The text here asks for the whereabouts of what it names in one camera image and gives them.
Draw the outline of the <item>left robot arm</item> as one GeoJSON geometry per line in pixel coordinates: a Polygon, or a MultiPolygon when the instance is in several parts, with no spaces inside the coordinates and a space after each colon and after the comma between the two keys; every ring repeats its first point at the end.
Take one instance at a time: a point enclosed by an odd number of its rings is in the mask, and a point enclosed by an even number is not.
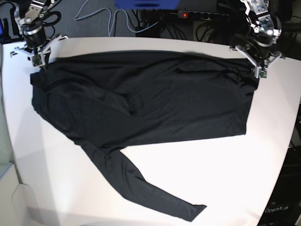
{"type": "Polygon", "coordinates": [[[246,21],[249,24],[248,35],[236,35],[243,44],[232,46],[253,65],[255,78],[267,78],[268,68],[283,54],[277,48],[282,33],[281,22],[269,12],[268,0],[243,0],[246,21]]]}

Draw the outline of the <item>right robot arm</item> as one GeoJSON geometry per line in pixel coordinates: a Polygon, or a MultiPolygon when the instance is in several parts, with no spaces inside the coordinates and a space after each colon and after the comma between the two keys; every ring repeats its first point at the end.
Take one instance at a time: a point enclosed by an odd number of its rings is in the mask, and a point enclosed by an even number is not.
{"type": "Polygon", "coordinates": [[[52,11],[56,5],[54,0],[22,0],[14,12],[14,19],[19,32],[25,41],[22,48],[16,47],[11,56],[22,53],[34,68],[46,70],[51,54],[51,46],[68,36],[55,32],[46,35],[45,28],[52,27],[61,21],[61,13],[52,11]]]}

